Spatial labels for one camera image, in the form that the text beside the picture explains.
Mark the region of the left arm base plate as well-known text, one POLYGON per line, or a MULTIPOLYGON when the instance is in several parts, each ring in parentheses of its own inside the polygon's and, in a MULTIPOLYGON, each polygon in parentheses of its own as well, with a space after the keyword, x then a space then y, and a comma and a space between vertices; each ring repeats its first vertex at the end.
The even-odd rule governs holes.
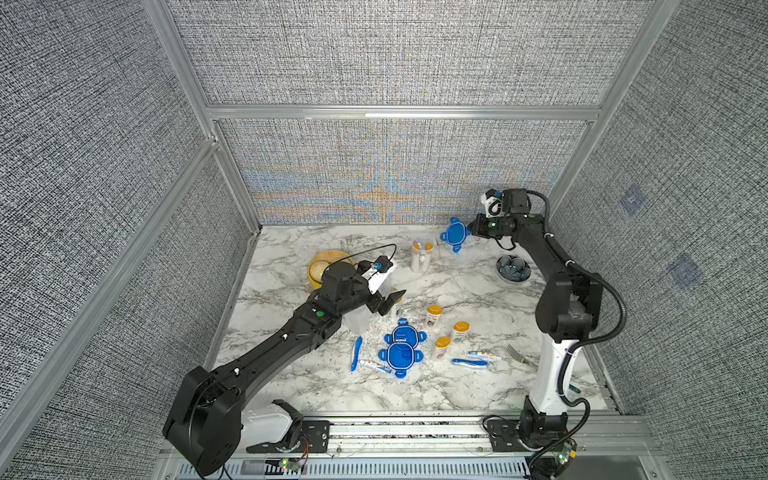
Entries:
POLYGON ((277 443, 261 443, 246 448, 249 454, 326 453, 330 439, 329 421, 302 421, 291 426, 277 443))

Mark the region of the blue toothbrush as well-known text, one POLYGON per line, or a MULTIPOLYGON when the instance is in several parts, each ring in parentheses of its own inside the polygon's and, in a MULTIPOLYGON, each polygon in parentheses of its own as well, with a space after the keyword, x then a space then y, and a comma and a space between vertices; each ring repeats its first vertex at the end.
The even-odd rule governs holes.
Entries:
POLYGON ((486 360, 472 360, 472 359, 461 359, 461 358, 453 358, 451 360, 452 365, 466 367, 466 368, 472 368, 472 369, 485 369, 490 366, 490 363, 486 360))
POLYGON ((355 372, 358 368, 359 355, 360 355, 362 343, 363 343, 363 338, 361 336, 357 336, 353 344, 352 358, 350 362, 351 372, 355 372))

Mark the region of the toothpaste tube front left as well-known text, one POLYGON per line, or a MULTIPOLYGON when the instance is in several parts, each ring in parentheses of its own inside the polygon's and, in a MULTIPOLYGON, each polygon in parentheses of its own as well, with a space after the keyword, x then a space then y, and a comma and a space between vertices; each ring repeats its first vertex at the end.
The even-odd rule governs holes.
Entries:
POLYGON ((361 359, 358 361, 358 364, 361 367, 370 369, 372 371, 377 371, 380 373, 383 373, 385 375, 394 375, 395 371, 388 365, 380 364, 376 361, 367 360, 367 359, 361 359))

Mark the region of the blue lid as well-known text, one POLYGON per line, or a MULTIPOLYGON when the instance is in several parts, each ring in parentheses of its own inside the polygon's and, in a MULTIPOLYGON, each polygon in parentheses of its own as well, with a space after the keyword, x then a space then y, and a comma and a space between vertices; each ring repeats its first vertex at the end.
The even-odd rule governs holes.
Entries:
POLYGON ((418 331, 406 318, 400 318, 392 332, 384 336, 384 341, 388 345, 405 343, 414 349, 426 340, 427 334, 424 331, 418 331))
POLYGON ((404 379, 414 365, 424 360, 424 354, 406 342, 395 342, 386 349, 381 349, 378 358, 396 378, 404 379))
POLYGON ((470 236, 469 228, 459 218, 451 217, 449 225, 440 233, 439 238, 453 253, 458 253, 470 236))

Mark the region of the clear container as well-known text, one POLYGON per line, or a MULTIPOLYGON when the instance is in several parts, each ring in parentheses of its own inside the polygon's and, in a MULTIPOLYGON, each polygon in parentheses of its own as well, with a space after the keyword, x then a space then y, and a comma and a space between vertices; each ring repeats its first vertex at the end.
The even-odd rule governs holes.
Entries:
POLYGON ((362 336, 369 328, 371 312, 366 306, 361 306, 344 315, 344 323, 355 335, 362 336))
POLYGON ((411 265, 410 269, 414 273, 425 273, 428 271, 434 243, 430 240, 416 240, 411 247, 411 265))
POLYGON ((380 282, 378 292, 384 296, 387 297, 392 291, 393 291, 393 275, 396 270, 396 267, 390 267, 386 272, 380 273, 380 276, 383 278, 383 280, 380 282))

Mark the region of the clear container back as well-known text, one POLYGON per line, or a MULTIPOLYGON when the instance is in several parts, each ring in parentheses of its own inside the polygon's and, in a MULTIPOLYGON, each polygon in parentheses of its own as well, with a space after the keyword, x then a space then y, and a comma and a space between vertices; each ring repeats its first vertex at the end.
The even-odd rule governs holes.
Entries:
POLYGON ((414 273, 425 273, 428 271, 434 243, 430 240, 416 240, 411 247, 411 265, 410 269, 414 273))

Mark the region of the clear container front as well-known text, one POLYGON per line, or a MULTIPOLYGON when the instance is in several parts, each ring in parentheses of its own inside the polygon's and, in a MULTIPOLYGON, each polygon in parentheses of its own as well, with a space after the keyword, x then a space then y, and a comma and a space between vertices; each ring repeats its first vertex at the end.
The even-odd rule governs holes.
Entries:
POLYGON ((355 335, 362 336, 369 328, 371 312, 366 306, 361 306, 344 315, 344 323, 355 335))

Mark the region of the clear container middle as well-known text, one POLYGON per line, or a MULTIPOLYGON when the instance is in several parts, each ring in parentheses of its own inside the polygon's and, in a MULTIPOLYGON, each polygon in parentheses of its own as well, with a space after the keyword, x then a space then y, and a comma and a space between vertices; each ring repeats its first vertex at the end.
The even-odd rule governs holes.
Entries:
POLYGON ((392 291, 393 291, 393 275, 396 270, 396 267, 390 267, 386 272, 380 273, 380 276, 383 278, 383 280, 380 282, 378 292, 384 296, 387 297, 392 291))

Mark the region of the blue lid lower centre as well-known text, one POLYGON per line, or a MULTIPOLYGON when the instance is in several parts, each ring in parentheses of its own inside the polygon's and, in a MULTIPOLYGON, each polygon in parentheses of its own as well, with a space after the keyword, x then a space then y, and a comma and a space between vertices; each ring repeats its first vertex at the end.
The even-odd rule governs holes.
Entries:
POLYGON ((396 378, 404 379, 414 365, 424 360, 424 354, 406 342, 395 342, 386 349, 381 349, 378 358, 396 378))

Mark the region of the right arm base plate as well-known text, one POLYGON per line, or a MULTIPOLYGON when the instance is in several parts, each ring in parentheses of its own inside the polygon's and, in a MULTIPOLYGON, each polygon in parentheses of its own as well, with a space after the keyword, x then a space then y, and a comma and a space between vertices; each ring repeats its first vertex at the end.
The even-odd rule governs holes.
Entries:
POLYGON ((489 415, 481 420, 494 452, 537 452, 563 438, 567 433, 564 422, 547 417, 543 421, 525 420, 489 415))

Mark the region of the toothpaste tube right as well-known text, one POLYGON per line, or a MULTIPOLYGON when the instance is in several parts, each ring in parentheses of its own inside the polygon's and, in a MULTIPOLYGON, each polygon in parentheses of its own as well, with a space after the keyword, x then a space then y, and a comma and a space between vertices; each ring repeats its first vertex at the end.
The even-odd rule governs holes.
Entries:
POLYGON ((487 362, 492 362, 499 359, 498 355, 484 351, 468 351, 467 356, 474 360, 482 360, 487 362))

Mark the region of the blue toothbrush front right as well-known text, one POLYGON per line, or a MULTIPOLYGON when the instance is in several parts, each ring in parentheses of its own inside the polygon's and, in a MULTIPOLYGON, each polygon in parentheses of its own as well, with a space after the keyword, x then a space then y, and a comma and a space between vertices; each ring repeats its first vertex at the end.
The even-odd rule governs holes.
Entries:
POLYGON ((466 368, 472 368, 472 369, 485 369, 490 366, 490 363, 486 360, 472 360, 472 359, 461 359, 461 358, 453 358, 451 360, 452 365, 466 367, 466 368))

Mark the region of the orange cap bottle small back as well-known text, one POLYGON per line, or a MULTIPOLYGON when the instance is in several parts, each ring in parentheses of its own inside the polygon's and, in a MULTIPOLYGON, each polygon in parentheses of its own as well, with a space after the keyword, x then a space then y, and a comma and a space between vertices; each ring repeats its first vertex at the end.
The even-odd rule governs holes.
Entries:
POLYGON ((430 264, 430 261, 431 261, 431 256, 432 256, 432 251, 433 251, 432 250, 431 252, 427 252, 425 250, 425 243, 420 246, 420 248, 422 250, 422 253, 421 253, 421 260, 422 260, 421 272, 426 272, 429 269, 429 264, 430 264))

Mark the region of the blue lid back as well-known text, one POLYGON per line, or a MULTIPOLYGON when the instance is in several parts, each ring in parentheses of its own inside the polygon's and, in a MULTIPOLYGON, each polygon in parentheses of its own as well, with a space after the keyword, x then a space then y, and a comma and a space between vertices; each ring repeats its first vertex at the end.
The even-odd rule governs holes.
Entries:
POLYGON ((459 218, 451 217, 449 225, 440 233, 439 238, 453 253, 458 253, 470 236, 469 228, 459 218))

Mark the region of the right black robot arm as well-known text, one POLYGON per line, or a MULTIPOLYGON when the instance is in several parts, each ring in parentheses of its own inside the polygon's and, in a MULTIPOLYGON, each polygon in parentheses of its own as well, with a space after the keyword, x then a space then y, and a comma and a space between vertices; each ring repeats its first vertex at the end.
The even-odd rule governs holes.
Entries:
POLYGON ((558 243, 544 194, 489 189, 480 200, 484 212, 470 223, 469 232, 497 242, 509 238, 530 255, 545 280, 535 309, 542 335, 537 375, 518 423, 520 443, 539 458, 564 445, 588 420, 589 401, 567 396, 573 363, 582 348, 621 333, 626 304, 612 285, 558 243))

